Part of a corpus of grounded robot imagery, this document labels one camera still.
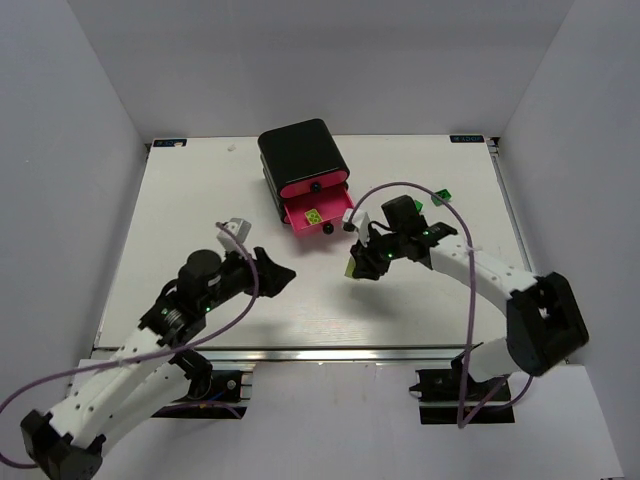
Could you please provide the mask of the black drawer cabinet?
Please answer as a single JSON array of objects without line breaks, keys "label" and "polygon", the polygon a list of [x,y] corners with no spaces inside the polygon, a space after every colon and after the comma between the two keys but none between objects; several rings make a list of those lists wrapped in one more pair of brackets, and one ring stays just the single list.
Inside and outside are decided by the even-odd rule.
[{"label": "black drawer cabinet", "polygon": [[[319,118],[266,131],[259,135],[257,145],[264,178],[280,219],[285,224],[290,225],[284,202],[291,199],[279,196],[279,191],[285,185],[338,170],[344,170],[350,176],[350,170],[333,136],[326,123]],[[342,188],[348,192],[348,178],[343,184],[323,190]],[[326,225],[323,233],[329,235],[333,230]]]}]

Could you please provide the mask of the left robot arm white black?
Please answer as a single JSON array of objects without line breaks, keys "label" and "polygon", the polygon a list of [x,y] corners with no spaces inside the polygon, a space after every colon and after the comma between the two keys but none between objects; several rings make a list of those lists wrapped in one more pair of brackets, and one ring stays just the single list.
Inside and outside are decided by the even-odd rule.
[{"label": "left robot arm white black", "polygon": [[91,479],[106,451],[172,401],[197,401],[211,387],[212,366],[187,348],[206,316],[246,293],[273,298],[294,278],[257,247],[250,258],[198,250],[187,258],[124,345],[112,368],[99,368],[46,413],[20,427],[25,449],[50,479]]}]

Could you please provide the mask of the yellow-green lego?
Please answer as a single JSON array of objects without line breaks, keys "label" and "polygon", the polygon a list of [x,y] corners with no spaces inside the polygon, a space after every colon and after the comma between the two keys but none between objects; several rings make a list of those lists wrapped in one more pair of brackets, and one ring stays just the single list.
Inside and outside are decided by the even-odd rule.
[{"label": "yellow-green lego", "polygon": [[316,209],[310,209],[306,211],[305,218],[310,225],[317,225],[323,222],[322,216]]}]

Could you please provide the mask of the left blue corner label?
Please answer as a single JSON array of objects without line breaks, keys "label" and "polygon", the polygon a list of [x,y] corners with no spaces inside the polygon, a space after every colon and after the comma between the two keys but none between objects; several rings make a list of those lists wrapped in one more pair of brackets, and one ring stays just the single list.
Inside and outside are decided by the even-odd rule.
[{"label": "left blue corner label", "polygon": [[155,139],[152,143],[153,148],[181,148],[187,144],[186,139]]}]

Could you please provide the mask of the pink top drawer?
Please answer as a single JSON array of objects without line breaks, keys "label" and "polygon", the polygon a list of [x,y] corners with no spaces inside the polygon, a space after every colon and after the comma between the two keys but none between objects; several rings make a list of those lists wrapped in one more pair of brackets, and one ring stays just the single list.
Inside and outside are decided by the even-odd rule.
[{"label": "pink top drawer", "polygon": [[289,199],[308,193],[319,192],[323,189],[343,184],[349,174],[344,170],[325,173],[322,175],[297,180],[288,183],[280,191],[279,196],[283,199]]}]

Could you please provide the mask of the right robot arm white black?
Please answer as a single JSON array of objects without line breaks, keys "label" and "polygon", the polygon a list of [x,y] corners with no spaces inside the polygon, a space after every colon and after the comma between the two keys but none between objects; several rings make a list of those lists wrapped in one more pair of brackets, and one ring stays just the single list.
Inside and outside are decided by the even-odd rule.
[{"label": "right robot arm white black", "polygon": [[383,204],[387,228],[378,231],[362,210],[348,209],[343,227],[357,232],[347,270],[353,279],[379,280],[394,260],[407,259],[474,289],[505,317],[502,338],[472,347],[452,367],[471,381],[524,372],[544,375],[589,341],[568,280],[517,269],[467,246],[450,225],[428,224],[415,201],[403,195]]}]

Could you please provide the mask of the aluminium front rail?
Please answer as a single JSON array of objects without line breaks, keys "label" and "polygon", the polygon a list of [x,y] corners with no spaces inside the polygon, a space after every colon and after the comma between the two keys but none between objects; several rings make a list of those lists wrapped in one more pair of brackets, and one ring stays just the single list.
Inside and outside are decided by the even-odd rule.
[{"label": "aluminium front rail", "polygon": [[462,345],[405,347],[309,347],[309,348],[200,348],[213,362],[449,362],[463,350]]}]

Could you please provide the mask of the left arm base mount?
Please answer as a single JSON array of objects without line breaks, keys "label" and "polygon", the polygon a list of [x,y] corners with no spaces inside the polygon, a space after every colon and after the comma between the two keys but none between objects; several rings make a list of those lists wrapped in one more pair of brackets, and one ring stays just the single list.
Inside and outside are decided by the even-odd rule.
[{"label": "left arm base mount", "polygon": [[169,361],[188,381],[186,394],[157,411],[153,418],[191,420],[241,420],[249,400],[248,373],[239,369],[215,369],[193,350],[178,353]]}]

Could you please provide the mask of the right blue corner label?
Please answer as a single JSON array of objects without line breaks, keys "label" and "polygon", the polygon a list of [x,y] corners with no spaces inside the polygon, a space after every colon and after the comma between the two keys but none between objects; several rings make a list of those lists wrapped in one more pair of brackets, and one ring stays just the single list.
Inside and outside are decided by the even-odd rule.
[{"label": "right blue corner label", "polygon": [[452,143],[484,143],[485,139],[483,135],[450,135],[449,140]]}]

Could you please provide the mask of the blue corner label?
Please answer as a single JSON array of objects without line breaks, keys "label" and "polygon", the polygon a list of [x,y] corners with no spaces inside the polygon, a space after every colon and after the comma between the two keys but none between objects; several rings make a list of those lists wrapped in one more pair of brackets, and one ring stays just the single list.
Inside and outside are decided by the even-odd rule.
[{"label": "blue corner label", "polygon": [[155,139],[152,143],[153,148],[181,148],[187,144],[186,139]]},{"label": "blue corner label", "polygon": [[484,143],[485,139],[483,135],[450,135],[449,140],[452,143]]}]

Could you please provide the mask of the yellow-green lego brick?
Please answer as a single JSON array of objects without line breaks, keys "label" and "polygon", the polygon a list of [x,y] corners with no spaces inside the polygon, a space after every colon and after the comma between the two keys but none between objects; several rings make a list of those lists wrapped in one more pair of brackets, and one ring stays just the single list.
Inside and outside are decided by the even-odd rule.
[{"label": "yellow-green lego brick", "polygon": [[344,275],[347,278],[353,278],[354,277],[355,266],[356,266],[355,260],[352,257],[350,257],[349,260],[348,260],[346,269],[345,269],[345,273],[344,273]]}]

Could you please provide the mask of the green square lego brick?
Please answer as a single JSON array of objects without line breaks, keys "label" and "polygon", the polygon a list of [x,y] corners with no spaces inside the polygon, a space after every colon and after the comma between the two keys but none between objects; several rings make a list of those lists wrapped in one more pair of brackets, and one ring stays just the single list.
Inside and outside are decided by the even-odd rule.
[{"label": "green square lego brick", "polygon": [[441,189],[436,191],[432,196],[431,200],[435,206],[441,206],[445,203],[449,203],[451,201],[452,195],[448,189]]}]

